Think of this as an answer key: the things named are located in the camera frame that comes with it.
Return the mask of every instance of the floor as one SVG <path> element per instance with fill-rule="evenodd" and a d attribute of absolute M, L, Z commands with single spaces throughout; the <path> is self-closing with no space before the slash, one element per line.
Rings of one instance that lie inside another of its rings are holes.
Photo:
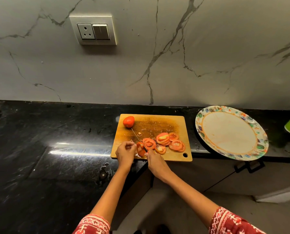
<path fill-rule="evenodd" d="M 243 195 L 206 193 L 206 196 L 267 234 L 290 233 L 290 201 L 273 204 L 257 203 Z M 166 224 L 172 234 L 208 233 L 190 207 L 168 188 L 150 189 L 113 233 L 133 234 L 139 229 L 149 234 L 154 233 L 158 224 Z"/>

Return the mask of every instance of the patterned sleeve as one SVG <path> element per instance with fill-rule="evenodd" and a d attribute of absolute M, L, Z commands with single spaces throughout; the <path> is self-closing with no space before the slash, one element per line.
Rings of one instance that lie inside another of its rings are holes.
<path fill-rule="evenodd" d="M 110 225 L 103 217 L 89 214 L 82 218 L 73 234 L 108 234 Z"/>
<path fill-rule="evenodd" d="M 209 234 L 265 234 L 246 220 L 223 207 L 213 215 Z"/>

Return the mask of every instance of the granite countertop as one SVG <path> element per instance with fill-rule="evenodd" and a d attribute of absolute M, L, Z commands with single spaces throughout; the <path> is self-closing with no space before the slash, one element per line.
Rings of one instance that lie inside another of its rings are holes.
<path fill-rule="evenodd" d="M 109 155 L 122 113 L 182 115 L 193 157 L 228 159 L 199 138 L 194 121 L 201 109 L 0 101 L 0 231 L 71 233 L 117 170 Z M 290 162 L 290 134 L 283 128 L 290 111 L 242 111 L 268 134 L 261 159 Z M 123 192 L 146 167 L 133 163 Z"/>

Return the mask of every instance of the person's left arm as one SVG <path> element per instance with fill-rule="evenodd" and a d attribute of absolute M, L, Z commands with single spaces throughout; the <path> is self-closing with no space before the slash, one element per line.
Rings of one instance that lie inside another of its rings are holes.
<path fill-rule="evenodd" d="M 90 214 L 80 221 L 73 233 L 84 233 L 84 229 L 87 234 L 95 234 L 97 231 L 101 233 L 109 232 L 124 182 L 134 159 L 135 150 L 135 143 L 130 141 L 123 142 L 118 147 L 116 155 L 119 167 L 115 175 Z"/>

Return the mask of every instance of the tomato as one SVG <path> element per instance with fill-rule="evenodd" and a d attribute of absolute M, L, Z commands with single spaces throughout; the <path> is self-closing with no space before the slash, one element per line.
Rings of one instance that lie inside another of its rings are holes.
<path fill-rule="evenodd" d="M 171 143 L 171 141 L 168 141 L 167 143 L 161 143 L 161 145 L 167 146 Z"/>
<path fill-rule="evenodd" d="M 124 119 L 124 126 L 126 128 L 131 128 L 134 125 L 134 117 L 133 116 L 129 116 L 127 118 Z"/>
<path fill-rule="evenodd" d="M 146 151 L 144 150 L 144 145 L 141 142 L 136 143 L 136 152 L 140 157 L 144 157 Z"/>
<path fill-rule="evenodd" d="M 156 142 L 151 138 L 143 138 L 142 142 L 147 150 L 156 148 Z"/>
<path fill-rule="evenodd" d="M 157 135 L 157 137 L 156 137 L 156 141 L 159 144 L 167 143 L 169 140 L 170 140 L 170 136 L 166 132 L 161 133 L 161 134 Z"/>
<path fill-rule="evenodd" d="M 174 140 L 179 139 L 178 134 L 176 134 L 174 132 L 169 133 L 169 136 L 170 136 L 170 141 L 174 141 Z"/>
<path fill-rule="evenodd" d="M 160 154 L 166 153 L 166 146 L 158 144 L 155 150 Z"/>
<path fill-rule="evenodd" d="M 180 140 L 172 141 L 171 144 L 169 145 L 169 148 L 173 150 L 180 150 L 182 149 L 182 147 L 183 147 L 183 143 Z"/>
<path fill-rule="evenodd" d="M 185 144 L 182 141 L 181 141 L 181 143 L 182 143 L 183 147 L 182 147 L 182 149 L 179 149 L 178 152 L 182 153 L 185 151 Z"/>

